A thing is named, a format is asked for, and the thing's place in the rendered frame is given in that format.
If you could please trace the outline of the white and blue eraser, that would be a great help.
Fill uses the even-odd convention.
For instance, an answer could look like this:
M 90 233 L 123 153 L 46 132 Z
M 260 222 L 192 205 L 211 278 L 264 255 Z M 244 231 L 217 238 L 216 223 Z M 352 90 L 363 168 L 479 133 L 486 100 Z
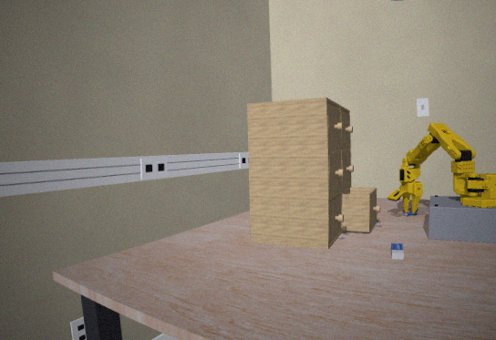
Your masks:
M 391 258 L 404 260 L 404 251 L 402 243 L 391 243 Z

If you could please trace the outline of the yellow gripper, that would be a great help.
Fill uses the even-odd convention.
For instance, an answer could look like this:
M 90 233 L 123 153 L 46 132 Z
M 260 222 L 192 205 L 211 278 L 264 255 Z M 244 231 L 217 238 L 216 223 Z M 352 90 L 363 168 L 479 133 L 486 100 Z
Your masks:
M 419 205 L 420 197 L 422 196 L 423 183 L 419 181 L 409 181 L 409 182 L 400 182 L 399 190 L 394 190 L 387 198 L 391 201 L 398 201 L 400 197 L 403 195 L 403 208 L 404 212 L 408 212 L 408 203 L 410 195 L 412 197 L 412 214 L 416 212 L 416 209 Z M 405 193 L 404 193 L 405 192 Z

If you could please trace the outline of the wooden chest of drawers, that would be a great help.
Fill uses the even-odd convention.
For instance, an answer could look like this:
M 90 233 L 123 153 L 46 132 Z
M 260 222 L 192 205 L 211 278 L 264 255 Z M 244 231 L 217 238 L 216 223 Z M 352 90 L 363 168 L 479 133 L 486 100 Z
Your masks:
M 251 242 L 328 250 L 329 98 L 247 104 Z M 340 193 L 341 192 L 341 193 Z

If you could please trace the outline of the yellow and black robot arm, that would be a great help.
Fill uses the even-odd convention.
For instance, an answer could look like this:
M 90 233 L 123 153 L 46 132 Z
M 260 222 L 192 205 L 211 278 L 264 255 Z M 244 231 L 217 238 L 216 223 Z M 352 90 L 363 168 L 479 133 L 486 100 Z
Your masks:
M 428 131 L 429 134 L 403 159 L 399 169 L 399 181 L 409 182 L 418 178 L 420 164 L 441 145 L 455 160 L 451 162 L 453 190 L 460 195 L 462 206 L 496 207 L 496 174 L 479 174 L 477 178 L 475 161 L 471 160 L 476 156 L 475 151 L 444 123 L 430 123 Z M 414 168 L 408 168 L 408 165 Z

